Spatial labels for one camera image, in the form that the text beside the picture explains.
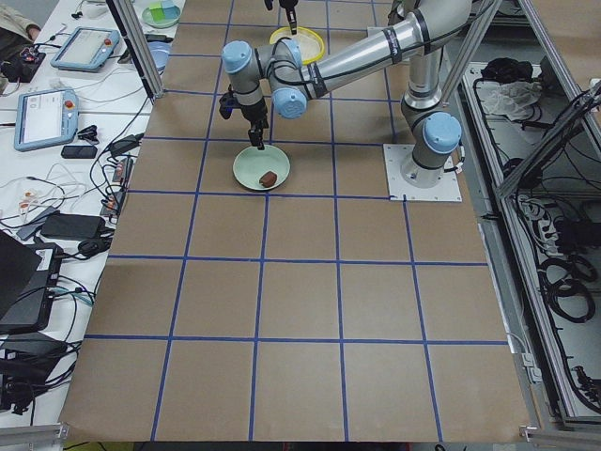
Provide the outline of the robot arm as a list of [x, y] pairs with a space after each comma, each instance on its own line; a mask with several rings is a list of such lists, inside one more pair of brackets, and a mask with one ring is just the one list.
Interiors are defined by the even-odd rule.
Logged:
[[469, 1], [411, 1], [403, 6], [399, 23], [308, 65], [302, 64], [293, 39], [258, 48], [242, 40], [229, 42], [222, 61], [230, 86], [220, 99], [219, 112], [230, 118], [239, 109], [250, 124], [251, 144], [263, 148], [269, 108], [286, 119], [298, 118], [308, 101], [408, 61], [402, 112], [408, 125], [416, 128], [423, 116], [439, 107], [442, 49], [468, 23], [470, 11]]

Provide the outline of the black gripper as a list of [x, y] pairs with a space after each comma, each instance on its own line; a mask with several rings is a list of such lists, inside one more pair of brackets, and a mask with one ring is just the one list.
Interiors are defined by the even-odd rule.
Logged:
[[240, 104], [236, 92], [229, 86], [219, 100], [219, 113], [227, 120], [234, 110], [240, 110], [243, 117], [250, 123], [248, 136], [253, 147], [264, 150], [263, 132], [269, 127], [268, 107], [263, 98], [251, 104]]
[[[289, 31], [292, 36], [296, 36], [298, 34], [296, 14], [296, 6], [298, 3], [298, 0], [278, 0], [279, 6], [285, 10]], [[264, 0], [264, 5], [267, 10], [273, 10], [273, 0]]]

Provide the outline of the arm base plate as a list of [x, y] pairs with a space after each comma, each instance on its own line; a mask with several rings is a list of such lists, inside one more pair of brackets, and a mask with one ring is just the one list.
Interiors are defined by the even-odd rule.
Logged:
[[389, 198], [392, 201], [460, 203], [462, 195], [449, 156], [442, 168], [428, 170], [413, 161], [413, 145], [384, 144]]

